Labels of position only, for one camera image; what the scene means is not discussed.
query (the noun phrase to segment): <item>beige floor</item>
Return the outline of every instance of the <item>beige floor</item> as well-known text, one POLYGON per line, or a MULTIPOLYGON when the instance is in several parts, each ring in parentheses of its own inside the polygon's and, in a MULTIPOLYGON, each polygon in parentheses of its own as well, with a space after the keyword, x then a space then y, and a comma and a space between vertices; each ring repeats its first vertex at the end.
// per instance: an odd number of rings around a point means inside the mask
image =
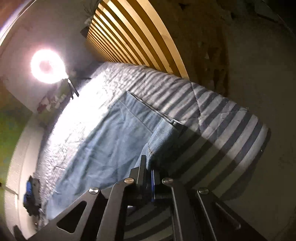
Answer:
POLYGON ((251 16, 236 18, 227 37, 229 97, 271 128, 248 188, 228 204, 268 240, 279 240, 296 206, 296 39, 251 16))

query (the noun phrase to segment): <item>silver screw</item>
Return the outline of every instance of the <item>silver screw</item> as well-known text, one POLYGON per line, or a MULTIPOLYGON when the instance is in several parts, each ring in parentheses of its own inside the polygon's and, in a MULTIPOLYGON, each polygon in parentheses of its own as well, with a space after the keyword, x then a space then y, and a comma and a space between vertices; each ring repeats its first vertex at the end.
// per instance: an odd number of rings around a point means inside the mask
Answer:
POLYGON ((209 189, 207 188, 200 188, 198 189, 198 192, 202 195, 207 195, 209 193, 209 189))
POLYGON ((124 179, 124 182, 125 182, 126 184, 132 184, 134 181, 135 181, 135 180, 134 180, 133 178, 131 178, 131 177, 128 177, 128 178, 124 179))
POLYGON ((98 188, 90 188, 89 189, 89 193, 90 194, 97 194, 99 192, 99 189, 98 188))
POLYGON ((163 184, 170 184, 174 181, 174 179, 170 178, 170 177, 166 177, 163 179, 163 184))

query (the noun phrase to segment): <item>green blurry area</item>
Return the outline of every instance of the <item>green blurry area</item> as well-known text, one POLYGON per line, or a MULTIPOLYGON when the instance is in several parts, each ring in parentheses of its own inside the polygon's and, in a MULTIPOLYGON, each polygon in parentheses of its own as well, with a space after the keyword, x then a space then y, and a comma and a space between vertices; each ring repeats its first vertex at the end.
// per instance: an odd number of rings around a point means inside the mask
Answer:
MULTIPOLYGON (((0 82, 0 182, 7 179, 10 161, 32 112, 0 82)), ((4 215, 4 189, 0 188, 0 215, 4 215)))

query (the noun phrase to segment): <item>folded garment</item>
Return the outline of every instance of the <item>folded garment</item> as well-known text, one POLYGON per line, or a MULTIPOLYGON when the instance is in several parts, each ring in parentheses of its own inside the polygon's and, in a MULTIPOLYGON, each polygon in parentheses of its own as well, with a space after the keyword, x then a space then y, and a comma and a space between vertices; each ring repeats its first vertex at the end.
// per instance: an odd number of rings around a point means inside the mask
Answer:
POLYGON ((141 155, 162 164, 182 125, 125 92, 80 146, 46 205, 55 218, 91 187, 108 188, 139 166, 141 155))

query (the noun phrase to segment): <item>mattress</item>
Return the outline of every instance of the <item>mattress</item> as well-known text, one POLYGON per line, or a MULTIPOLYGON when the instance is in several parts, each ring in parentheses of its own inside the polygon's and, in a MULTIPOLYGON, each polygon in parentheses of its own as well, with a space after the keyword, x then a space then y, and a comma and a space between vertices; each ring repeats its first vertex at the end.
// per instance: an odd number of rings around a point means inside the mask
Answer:
MULTIPOLYGON (((79 145, 125 90, 186 126, 172 148, 171 177, 188 188, 207 186, 222 200, 244 191, 270 137, 268 127, 247 109, 146 66, 106 62, 92 77, 65 107, 40 152, 36 175, 42 206, 79 145)), ((169 239, 168 212, 149 205, 136 211, 127 218, 125 240, 169 239)))

